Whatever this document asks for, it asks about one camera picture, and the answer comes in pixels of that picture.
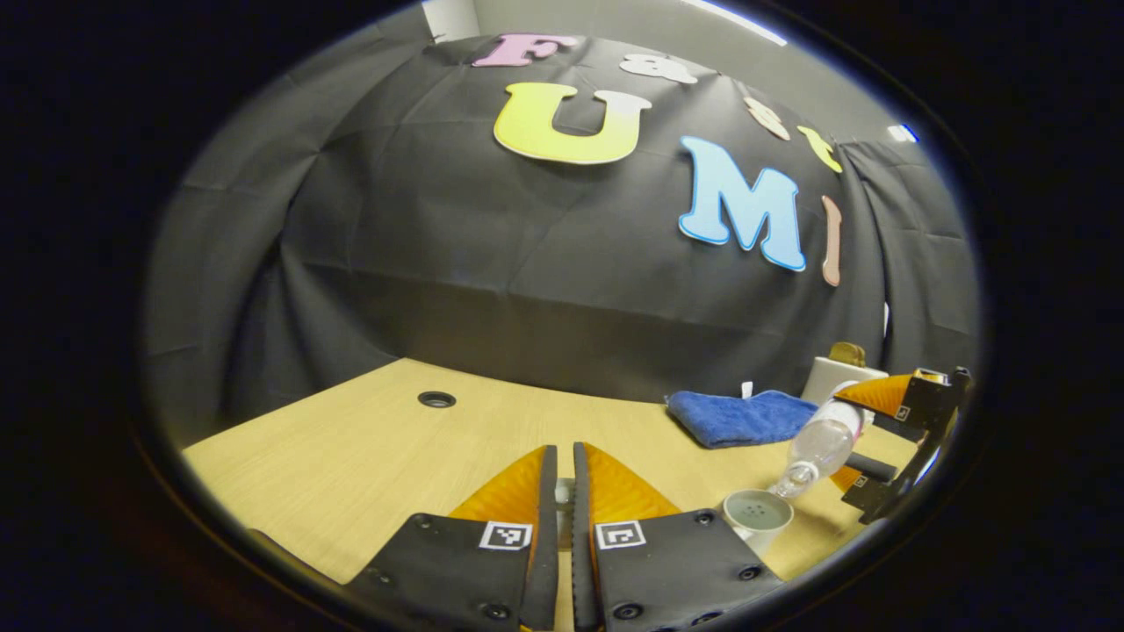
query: wooden table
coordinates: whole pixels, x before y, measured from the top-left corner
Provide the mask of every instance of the wooden table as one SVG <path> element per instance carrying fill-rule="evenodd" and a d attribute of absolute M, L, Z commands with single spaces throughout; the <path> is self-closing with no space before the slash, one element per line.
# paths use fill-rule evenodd
<path fill-rule="evenodd" d="M 456 397 L 423 406 L 427 390 Z M 605 450 L 683 511 L 716 507 L 731 491 L 765 488 L 789 442 L 707 450 L 660 404 L 527 387 L 399 360 L 252 419 L 183 451 L 215 497 L 339 583 L 350 581 L 407 516 L 447 514 L 513 461 L 559 449 L 559 477 L 572 478 L 572 444 Z M 903 467 L 916 445 L 868 427 L 856 450 Z M 821 481 L 792 502 L 796 517 L 764 562 L 790 579 L 847 542 L 859 509 Z M 570 557 L 559 560 L 555 630 L 572 629 Z"/>

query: yellow letter u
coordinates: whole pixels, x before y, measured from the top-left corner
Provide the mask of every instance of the yellow letter u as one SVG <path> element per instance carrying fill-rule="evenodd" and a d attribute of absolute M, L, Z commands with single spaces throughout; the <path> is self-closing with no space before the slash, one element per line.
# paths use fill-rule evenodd
<path fill-rule="evenodd" d="M 624 92 L 598 90 L 605 101 L 605 123 L 593 136 L 573 136 L 554 129 L 554 112 L 578 89 L 558 83 L 513 83 L 511 98 L 496 118 L 496 139 L 517 154 L 538 160 L 599 164 L 618 161 L 636 148 L 640 111 L 652 107 L 646 99 Z"/>

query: plastic bottle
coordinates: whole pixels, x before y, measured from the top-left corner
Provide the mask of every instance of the plastic bottle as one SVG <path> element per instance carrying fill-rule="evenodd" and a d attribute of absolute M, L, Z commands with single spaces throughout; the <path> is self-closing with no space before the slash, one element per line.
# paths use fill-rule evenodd
<path fill-rule="evenodd" d="M 862 433 L 865 415 L 862 409 L 835 399 L 835 394 L 854 383 L 859 382 L 851 380 L 835 387 L 827 403 L 800 428 L 788 452 L 788 467 L 769 491 L 781 498 L 795 498 L 843 467 Z"/>

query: blue letter m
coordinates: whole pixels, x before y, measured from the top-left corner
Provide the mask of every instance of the blue letter m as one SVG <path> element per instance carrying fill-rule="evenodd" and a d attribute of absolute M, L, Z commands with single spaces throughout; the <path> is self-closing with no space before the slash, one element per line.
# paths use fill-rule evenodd
<path fill-rule="evenodd" d="M 683 136 L 680 142 L 695 160 L 695 199 L 691 211 L 679 217 L 679 229 L 688 237 L 710 244 L 728 242 L 729 228 L 722 222 L 725 204 L 742 250 L 753 250 L 768 219 L 769 234 L 761 242 L 762 254 L 781 268 L 804 270 L 796 224 L 796 182 L 776 169 L 762 169 L 758 181 L 750 187 L 722 146 L 694 136 Z"/>

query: folded blue cloth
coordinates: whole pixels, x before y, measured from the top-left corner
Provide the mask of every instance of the folded blue cloth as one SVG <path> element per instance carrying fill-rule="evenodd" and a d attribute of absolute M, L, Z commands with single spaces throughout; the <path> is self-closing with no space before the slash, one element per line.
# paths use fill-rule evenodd
<path fill-rule="evenodd" d="M 749 399 L 681 390 L 668 410 L 707 448 L 761 445 L 788 441 L 808 423 L 816 405 L 779 390 Z"/>

